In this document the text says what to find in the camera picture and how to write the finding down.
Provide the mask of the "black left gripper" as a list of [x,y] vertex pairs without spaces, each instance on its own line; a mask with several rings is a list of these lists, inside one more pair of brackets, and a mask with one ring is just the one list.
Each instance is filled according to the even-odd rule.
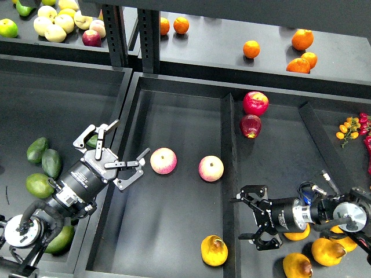
[[[105,136],[119,126],[120,120],[112,123],[95,126],[89,125],[72,143],[74,148],[84,153],[66,173],[62,174],[59,181],[63,186],[68,186],[79,202],[88,203],[110,182],[124,191],[136,182],[143,174],[145,156],[150,153],[146,148],[133,161],[118,161],[118,157],[110,149],[103,148]],[[95,140],[95,150],[87,150],[86,143],[92,138]],[[128,179],[120,179],[117,171],[135,169],[135,173]]]

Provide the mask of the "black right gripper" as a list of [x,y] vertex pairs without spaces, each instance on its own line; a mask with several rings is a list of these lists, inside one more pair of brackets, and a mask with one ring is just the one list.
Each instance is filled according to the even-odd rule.
[[265,185],[246,185],[242,187],[231,203],[243,202],[254,213],[258,226],[255,233],[241,233],[239,240],[247,240],[254,244],[258,251],[279,249],[282,240],[278,233],[300,233],[303,231],[303,223],[294,216],[294,210],[302,205],[296,197],[282,199],[268,199]]

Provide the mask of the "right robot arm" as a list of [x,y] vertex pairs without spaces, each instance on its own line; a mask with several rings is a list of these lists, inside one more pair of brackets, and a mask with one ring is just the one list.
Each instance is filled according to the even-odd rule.
[[231,202],[242,202],[253,211],[257,231],[242,233],[240,240],[248,240],[259,251],[280,248],[279,236],[299,233],[313,224],[320,233],[335,237],[331,228],[338,226],[363,251],[370,253],[370,193],[353,187],[341,194],[327,172],[323,176],[334,189],[335,195],[315,184],[302,184],[297,197],[270,199],[265,185],[246,185]]

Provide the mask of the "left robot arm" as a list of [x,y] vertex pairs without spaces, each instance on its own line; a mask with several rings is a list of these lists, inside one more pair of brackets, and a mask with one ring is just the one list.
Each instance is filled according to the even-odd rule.
[[133,161],[120,161],[104,146],[105,136],[119,126],[119,120],[98,127],[89,125],[73,142],[83,156],[57,181],[49,179],[54,192],[45,200],[31,203],[24,213],[1,218],[1,244],[8,244],[13,260],[1,258],[6,277],[38,277],[37,264],[47,245],[63,230],[66,220],[92,215],[96,196],[113,183],[124,191],[144,172],[145,149]]

